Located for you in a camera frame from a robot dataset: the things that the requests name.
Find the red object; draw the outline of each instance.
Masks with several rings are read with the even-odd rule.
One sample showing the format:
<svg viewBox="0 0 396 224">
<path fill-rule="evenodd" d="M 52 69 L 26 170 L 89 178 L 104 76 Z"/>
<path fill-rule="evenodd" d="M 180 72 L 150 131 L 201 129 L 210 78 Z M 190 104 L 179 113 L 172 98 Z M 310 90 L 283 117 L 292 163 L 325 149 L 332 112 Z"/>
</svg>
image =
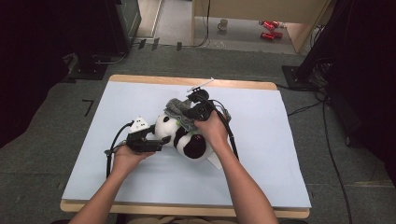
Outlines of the red object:
<svg viewBox="0 0 396 224">
<path fill-rule="evenodd" d="M 283 34 L 280 32 L 272 32 L 272 35 L 274 35 L 275 38 L 282 38 Z"/>
<path fill-rule="evenodd" d="M 275 36 L 273 34 L 267 34 L 265 32 L 262 32 L 261 38 L 273 40 L 275 38 Z"/>
<path fill-rule="evenodd" d="M 262 25 L 271 32 L 275 30 L 275 26 L 270 21 L 264 21 Z"/>
<path fill-rule="evenodd" d="M 279 27 L 279 22 L 277 21 L 270 21 L 270 22 L 275 28 Z"/>
</svg>

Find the wooden board edge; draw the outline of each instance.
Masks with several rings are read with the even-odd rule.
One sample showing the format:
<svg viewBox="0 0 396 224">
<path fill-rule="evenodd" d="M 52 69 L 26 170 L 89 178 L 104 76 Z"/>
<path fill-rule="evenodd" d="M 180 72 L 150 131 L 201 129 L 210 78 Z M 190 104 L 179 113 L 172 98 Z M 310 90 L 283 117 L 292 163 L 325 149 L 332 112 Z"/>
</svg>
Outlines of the wooden board edge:
<svg viewBox="0 0 396 224">
<path fill-rule="evenodd" d="M 61 200 L 61 209 L 64 212 L 78 212 L 87 201 Z M 274 208 L 277 217 L 306 218 L 309 208 Z M 201 216 L 201 217 L 235 217 L 231 206 L 224 207 L 196 207 L 186 205 L 138 205 L 129 203 L 114 203 L 110 213 L 144 214 L 144 215 L 170 215 L 170 216 Z"/>
<path fill-rule="evenodd" d="M 192 78 L 192 77 L 153 77 L 153 76 L 117 75 L 117 74 L 111 76 L 109 79 L 109 81 L 114 81 L 114 82 L 133 82 L 133 83 L 166 84 L 166 85 L 181 85 L 181 86 L 197 86 L 207 82 L 208 80 L 209 79 Z M 272 90 L 272 91 L 277 90 L 276 84 L 273 82 L 243 81 L 243 80 L 215 79 L 206 86 L 253 89 L 253 90 Z"/>
</svg>

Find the person's left hand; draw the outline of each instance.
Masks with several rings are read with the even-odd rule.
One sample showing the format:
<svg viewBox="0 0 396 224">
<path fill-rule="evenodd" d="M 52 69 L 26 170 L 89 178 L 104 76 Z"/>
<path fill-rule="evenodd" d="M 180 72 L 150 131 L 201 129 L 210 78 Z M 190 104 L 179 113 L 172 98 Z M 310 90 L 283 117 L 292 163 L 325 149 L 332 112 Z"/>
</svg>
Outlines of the person's left hand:
<svg viewBox="0 0 396 224">
<path fill-rule="evenodd" d="M 127 146 L 121 146 L 114 156 L 113 169 L 110 175 L 118 175 L 122 178 L 132 172 L 139 162 L 153 155 L 155 152 L 137 153 Z"/>
</svg>

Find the gray carpet floor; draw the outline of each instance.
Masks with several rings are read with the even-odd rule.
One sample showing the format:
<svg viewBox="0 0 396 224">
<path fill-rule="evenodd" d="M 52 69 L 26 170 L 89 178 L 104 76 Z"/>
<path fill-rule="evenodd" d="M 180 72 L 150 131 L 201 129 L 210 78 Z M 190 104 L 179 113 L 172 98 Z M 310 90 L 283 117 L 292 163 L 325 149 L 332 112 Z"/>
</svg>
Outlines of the gray carpet floor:
<svg viewBox="0 0 396 224">
<path fill-rule="evenodd" d="M 223 49 L 134 47 L 111 64 L 101 81 L 59 83 L 29 129 L 0 149 L 0 223 L 51 223 L 70 218 L 60 200 L 108 78 L 113 74 L 214 77 L 286 85 L 281 65 L 300 65 L 301 55 Z M 314 104 L 313 92 L 280 89 L 288 112 Z M 92 100 L 90 112 L 87 110 Z M 312 203 L 308 223 L 348 223 L 343 191 L 326 144 L 322 105 L 289 117 L 298 159 Z M 353 223 L 396 223 L 396 189 L 383 163 L 365 148 L 349 148 L 336 113 L 324 106 L 330 144 L 346 188 Z M 110 216 L 108 223 L 114 223 Z"/>
</svg>

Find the forearm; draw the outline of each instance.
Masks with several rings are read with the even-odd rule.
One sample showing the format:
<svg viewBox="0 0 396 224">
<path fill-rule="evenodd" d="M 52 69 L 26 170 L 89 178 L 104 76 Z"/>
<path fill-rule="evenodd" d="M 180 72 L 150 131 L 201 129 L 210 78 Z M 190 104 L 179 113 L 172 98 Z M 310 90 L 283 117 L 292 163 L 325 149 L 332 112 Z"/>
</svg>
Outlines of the forearm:
<svg viewBox="0 0 396 224">
<path fill-rule="evenodd" d="M 102 187 L 69 223 L 105 223 L 123 179 L 123 176 L 120 175 L 110 175 Z"/>
<path fill-rule="evenodd" d="M 222 146 L 218 152 L 239 223 L 277 223 L 267 197 L 231 152 L 230 146 Z"/>
</svg>

